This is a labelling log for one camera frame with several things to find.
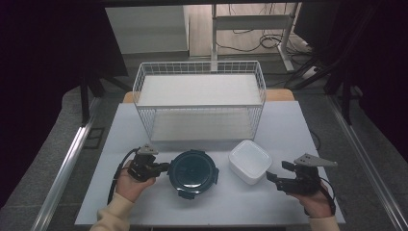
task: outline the wire basket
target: wire basket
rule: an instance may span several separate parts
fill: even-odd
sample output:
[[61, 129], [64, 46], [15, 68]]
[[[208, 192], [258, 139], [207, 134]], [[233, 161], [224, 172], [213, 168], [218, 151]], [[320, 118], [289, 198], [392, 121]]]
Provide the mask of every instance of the wire basket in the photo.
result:
[[256, 61], [143, 63], [133, 98], [151, 141], [241, 141], [255, 137], [266, 88]]

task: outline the white container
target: white container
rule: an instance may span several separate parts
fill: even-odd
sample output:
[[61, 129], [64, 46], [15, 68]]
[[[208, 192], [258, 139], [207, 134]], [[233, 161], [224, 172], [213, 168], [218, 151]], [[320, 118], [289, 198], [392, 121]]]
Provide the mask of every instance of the white container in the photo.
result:
[[253, 141], [242, 141], [229, 155], [230, 168], [247, 184], [256, 184], [272, 165], [272, 158]]

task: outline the beige sleeve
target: beige sleeve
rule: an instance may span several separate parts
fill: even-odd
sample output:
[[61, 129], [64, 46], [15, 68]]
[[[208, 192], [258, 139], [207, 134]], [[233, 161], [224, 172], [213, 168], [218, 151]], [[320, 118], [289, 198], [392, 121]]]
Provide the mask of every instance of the beige sleeve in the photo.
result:
[[313, 231], [339, 231], [339, 224], [336, 217], [330, 218], [309, 218], [310, 227]]
[[109, 205], [98, 211], [98, 221], [92, 226], [91, 231], [122, 231], [129, 230], [129, 214], [134, 203], [123, 196], [114, 193]]

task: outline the hand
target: hand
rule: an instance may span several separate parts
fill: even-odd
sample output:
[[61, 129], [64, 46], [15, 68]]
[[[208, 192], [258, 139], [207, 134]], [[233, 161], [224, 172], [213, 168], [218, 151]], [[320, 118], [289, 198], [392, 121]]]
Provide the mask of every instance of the hand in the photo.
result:
[[120, 172], [116, 183], [116, 192], [135, 203], [141, 192], [156, 182], [156, 178], [150, 178], [146, 182], [139, 182], [135, 180], [127, 172], [131, 162], [132, 161], [128, 161], [123, 170]]
[[[327, 190], [327, 187], [320, 182], [321, 185]], [[313, 195], [301, 195], [288, 193], [297, 198], [301, 205], [303, 205], [311, 218], [329, 218], [332, 217], [329, 202], [321, 191], [316, 192]]]

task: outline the wall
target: wall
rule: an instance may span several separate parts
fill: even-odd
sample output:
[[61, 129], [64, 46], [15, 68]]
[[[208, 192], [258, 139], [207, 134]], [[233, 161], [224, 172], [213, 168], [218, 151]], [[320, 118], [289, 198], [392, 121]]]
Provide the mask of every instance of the wall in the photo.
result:
[[183, 6], [107, 8], [122, 54], [187, 51]]

